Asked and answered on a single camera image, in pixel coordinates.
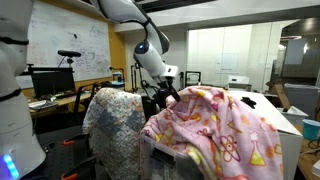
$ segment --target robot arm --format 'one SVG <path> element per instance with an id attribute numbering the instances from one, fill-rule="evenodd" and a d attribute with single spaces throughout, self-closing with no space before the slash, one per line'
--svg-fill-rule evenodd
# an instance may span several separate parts
<path id="1" fill-rule="evenodd" d="M 179 96 L 172 87 L 172 81 L 178 75 L 178 67 L 166 65 L 161 59 L 161 55 L 169 50 L 169 39 L 159 31 L 143 9 L 132 0 L 91 0 L 91 2 L 109 21 L 135 22 L 143 26 L 146 36 L 135 47 L 133 57 L 160 87 L 169 89 L 175 99 L 179 100 Z"/>

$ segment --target pink blanket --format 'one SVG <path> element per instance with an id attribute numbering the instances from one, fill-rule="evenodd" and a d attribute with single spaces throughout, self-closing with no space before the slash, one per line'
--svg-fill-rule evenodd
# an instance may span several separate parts
<path id="1" fill-rule="evenodd" d="M 283 179 L 279 135 L 267 119 L 222 89 L 188 87 L 179 95 L 141 134 L 187 154 L 206 179 Z"/>

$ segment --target computer monitor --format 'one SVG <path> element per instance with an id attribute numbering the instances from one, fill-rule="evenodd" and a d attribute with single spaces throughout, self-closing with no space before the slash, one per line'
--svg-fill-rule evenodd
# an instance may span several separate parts
<path id="1" fill-rule="evenodd" d="M 31 75 L 36 97 L 75 90 L 72 72 L 43 72 Z"/>

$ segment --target blue light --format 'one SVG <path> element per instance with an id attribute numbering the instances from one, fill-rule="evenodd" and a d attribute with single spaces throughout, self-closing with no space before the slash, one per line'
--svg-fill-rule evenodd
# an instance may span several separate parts
<path id="1" fill-rule="evenodd" d="M 4 155 L 3 160 L 7 164 L 7 168 L 9 169 L 11 176 L 14 179 L 17 179 L 19 177 L 19 172 L 18 172 L 16 166 L 14 165 L 11 157 L 9 155 Z"/>

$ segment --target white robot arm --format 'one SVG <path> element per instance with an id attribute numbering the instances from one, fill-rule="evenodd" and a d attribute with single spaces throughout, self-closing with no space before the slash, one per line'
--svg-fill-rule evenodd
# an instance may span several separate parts
<path id="1" fill-rule="evenodd" d="M 146 32 L 135 48 L 134 59 L 161 87 L 171 89 L 176 66 L 162 62 L 169 49 L 168 38 L 147 14 L 131 0 L 91 0 L 106 19 L 116 23 L 136 22 Z M 34 0 L 0 0 L 0 179 L 20 179 L 45 159 L 35 134 L 27 99 L 15 80 L 26 68 L 28 26 Z"/>

